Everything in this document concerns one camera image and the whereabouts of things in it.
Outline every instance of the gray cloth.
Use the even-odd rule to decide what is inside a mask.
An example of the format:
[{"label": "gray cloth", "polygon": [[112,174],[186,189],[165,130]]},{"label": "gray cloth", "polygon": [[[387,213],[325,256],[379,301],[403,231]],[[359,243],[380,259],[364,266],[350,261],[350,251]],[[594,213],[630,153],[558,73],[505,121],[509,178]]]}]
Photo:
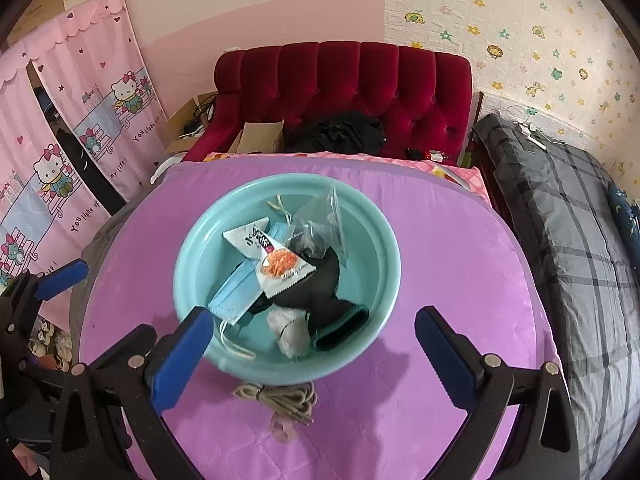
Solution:
[{"label": "gray cloth", "polygon": [[610,176],[589,153],[540,139],[544,152],[496,115],[474,130],[495,165],[562,359],[580,476],[599,480],[640,415],[638,284],[607,204]]},{"label": "gray cloth", "polygon": [[92,242],[82,251],[81,258],[86,261],[89,267],[89,274],[84,281],[78,283],[71,290],[71,304],[69,307],[69,330],[71,332],[72,345],[72,363],[75,364],[79,360],[80,334],[82,332],[82,322],[84,321],[84,313],[86,305],[91,296],[91,290],[94,287],[95,279],[98,277],[100,267],[109,252],[111,244],[116,239],[118,232],[125,224],[127,219],[146,198],[146,196],[154,190],[162,182],[162,178],[156,180],[152,186],[146,186],[132,200],[130,200],[122,209],[113,215],[105,225],[95,234]]}]

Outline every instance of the light blue bowl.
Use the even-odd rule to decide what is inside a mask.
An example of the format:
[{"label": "light blue bowl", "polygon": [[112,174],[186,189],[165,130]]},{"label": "light blue bowl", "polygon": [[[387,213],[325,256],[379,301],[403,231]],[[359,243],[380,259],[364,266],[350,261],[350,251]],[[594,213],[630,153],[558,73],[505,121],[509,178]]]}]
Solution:
[{"label": "light blue bowl", "polygon": [[234,342],[254,351],[255,361],[230,354],[215,336],[206,357],[220,370],[259,384],[286,385],[312,381],[339,370],[362,354],[376,339],[393,310],[400,287],[400,252],[391,226],[380,209],[361,192],[325,176],[289,173],[254,180],[227,193],[198,219],[185,238],[174,270],[174,303],[182,321],[194,305],[207,305],[242,255],[222,233],[258,218],[282,221],[267,200],[280,193],[295,213],[311,197],[335,184],[347,244],[346,269],[340,268],[338,297],[369,307],[366,325],[329,352],[309,351],[290,360],[277,346],[267,326],[266,312],[248,326],[225,330]]}]

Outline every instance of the blue gripper pad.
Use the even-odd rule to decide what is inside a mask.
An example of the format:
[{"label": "blue gripper pad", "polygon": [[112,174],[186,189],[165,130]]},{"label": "blue gripper pad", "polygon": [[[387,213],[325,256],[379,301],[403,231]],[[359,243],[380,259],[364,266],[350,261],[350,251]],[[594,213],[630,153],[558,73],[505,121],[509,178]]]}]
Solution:
[{"label": "blue gripper pad", "polygon": [[49,301],[70,286],[80,283],[88,273],[89,267],[85,261],[74,260],[41,278],[34,296],[38,301]]},{"label": "blue gripper pad", "polygon": [[[444,324],[442,328],[436,319]],[[443,328],[448,328],[449,333],[445,334]],[[454,346],[456,333],[434,307],[423,307],[416,314],[415,336],[453,405],[472,412],[476,406],[476,378]]]},{"label": "blue gripper pad", "polygon": [[178,329],[162,338],[149,354],[145,381],[156,413],[175,407],[213,338],[213,314],[195,306]]}]

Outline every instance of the floral wallpaper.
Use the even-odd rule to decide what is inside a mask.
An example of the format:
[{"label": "floral wallpaper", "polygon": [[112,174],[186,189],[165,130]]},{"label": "floral wallpaper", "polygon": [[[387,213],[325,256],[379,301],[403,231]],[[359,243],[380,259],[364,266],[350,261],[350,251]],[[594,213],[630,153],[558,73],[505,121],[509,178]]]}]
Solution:
[{"label": "floral wallpaper", "polygon": [[640,198],[640,63],[600,0],[385,0],[385,39],[466,57],[476,89],[575,126],[555,134],[612,153]]}]

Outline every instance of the hello kitty curtain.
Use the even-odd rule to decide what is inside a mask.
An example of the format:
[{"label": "hello kitty curtain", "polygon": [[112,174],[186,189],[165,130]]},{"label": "hello kitty curtain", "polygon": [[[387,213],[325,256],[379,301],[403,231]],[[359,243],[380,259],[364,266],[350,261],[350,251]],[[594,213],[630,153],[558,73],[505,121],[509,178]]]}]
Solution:
[{"label": "hello kitty curtain", "polygon": [[[27,47],[0,57],[0,290],[75,260],[109,214],[68,163],[29,81]],[[70,292],[40,315],[68,330]]]},{"label": "hello kitty curtain", "polygon": [[124,0],[91,0],[31,35],[32,57],[65,123],[125,200],[166,155],[166,122]]}]

